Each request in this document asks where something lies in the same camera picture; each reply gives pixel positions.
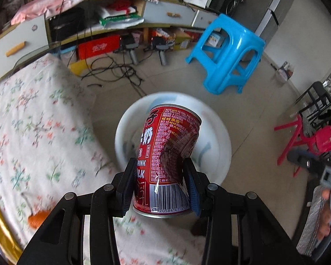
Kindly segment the person's right hand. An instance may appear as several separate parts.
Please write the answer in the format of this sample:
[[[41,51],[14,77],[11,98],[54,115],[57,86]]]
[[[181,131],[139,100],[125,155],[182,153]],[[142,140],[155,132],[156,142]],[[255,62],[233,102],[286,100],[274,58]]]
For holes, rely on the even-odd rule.
[[[317,239],[321,241],[324,237],[327,237],[330,233],[330,222],[331,222],[331,209],[329,207],[329,198],[331,190],[323,189],[322,198],[325,201],[322,212],[320,214],[319,227],[317,232]]]

